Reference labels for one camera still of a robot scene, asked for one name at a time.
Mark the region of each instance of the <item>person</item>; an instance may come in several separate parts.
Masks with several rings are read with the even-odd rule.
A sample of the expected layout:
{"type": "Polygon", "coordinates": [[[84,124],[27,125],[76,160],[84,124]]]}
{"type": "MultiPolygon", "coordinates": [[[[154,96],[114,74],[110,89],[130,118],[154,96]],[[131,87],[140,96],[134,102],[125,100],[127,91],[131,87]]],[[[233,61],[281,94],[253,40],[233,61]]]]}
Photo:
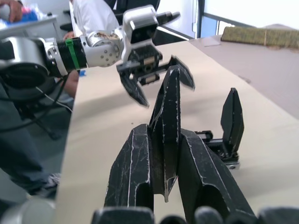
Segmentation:
{"type": "MultiPolygon", "coordinates": [[[[10,7],[11,22],[22,18],[21,3],[15,0],[0,0],[0,6],[4,4],[10,7]]],[[[1,82],[0,98],[7,98],[1,82]]],[[[22,125],[22,120],[14,104],[0,100],[0,129],[19,125],[22,125]]],[[[60,174],[45,172],[36,145],[26,128],[0,133],[0,168],[30,195],[54,197],[59,185],[60,174]]]]}
{"type": "MultiPolygon", "coordinates": [[[[104,0],[70,0],[70,11],[73,30],[64,36],[64,40],[88,36],[95,30],[113,31],[119,23],[111,9],[104,0]]],[[[79,72],[74,70],[69,74],[64,90],[75,98],[79,81],[79,72]]]]}

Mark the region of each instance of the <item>white shirt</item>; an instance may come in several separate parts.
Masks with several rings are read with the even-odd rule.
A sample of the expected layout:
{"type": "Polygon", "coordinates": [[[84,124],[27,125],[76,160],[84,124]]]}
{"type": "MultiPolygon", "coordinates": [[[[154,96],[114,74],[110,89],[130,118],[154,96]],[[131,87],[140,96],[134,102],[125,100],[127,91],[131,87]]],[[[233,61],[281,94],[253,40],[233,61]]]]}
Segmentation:
{"type": "Polygon", "coordinates": [[[83,35],[88,36],[95,30],[112,31],[119,27],[118,21],[104,0],[73,0],[73,29],[74,24],[83,35]]]}

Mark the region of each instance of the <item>floor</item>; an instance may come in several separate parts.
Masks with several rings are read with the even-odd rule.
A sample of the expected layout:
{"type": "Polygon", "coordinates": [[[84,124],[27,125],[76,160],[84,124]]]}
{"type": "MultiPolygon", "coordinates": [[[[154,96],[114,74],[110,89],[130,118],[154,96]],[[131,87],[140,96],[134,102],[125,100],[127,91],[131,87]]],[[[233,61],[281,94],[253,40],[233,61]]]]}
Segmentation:
{"type": "MultiPolygon", "coordinates": [[[[55,109],[43,118],[43,122],[48,127],[61,135],[58,140],[52,140],[37,125],[28,127],[37,145],[41,162],[48,172],[60,172],[70,118],[71,114],[64,108],[55,109]]],[[[13,184],[2,170],[0,170],[0,183],[0,214],[1,208],[5,207],[6,204],[21,203],[26,200],[25,191],[13,184]]]]}

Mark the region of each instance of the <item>blue object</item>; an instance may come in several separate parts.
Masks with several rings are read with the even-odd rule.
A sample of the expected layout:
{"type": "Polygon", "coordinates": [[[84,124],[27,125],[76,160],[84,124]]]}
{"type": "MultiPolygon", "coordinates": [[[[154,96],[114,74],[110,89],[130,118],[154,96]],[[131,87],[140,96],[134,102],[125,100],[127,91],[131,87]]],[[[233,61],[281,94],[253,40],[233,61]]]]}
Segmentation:
{"type": "Polygon", "coordinates": [[[79,77],[86,76],[85,70],[80,70],[79,77]]]}
{"type": "Polygon", "coordinates": [[[22,20],[19,22],[8,22],[6,21],[6,25],[13,26],[13,25],[19,25],[20,23],[26,23],[31,21],[38,21],[37,15],[35,11],[31,11],[29,13],[24,13],[22,16],[22,20]]]}

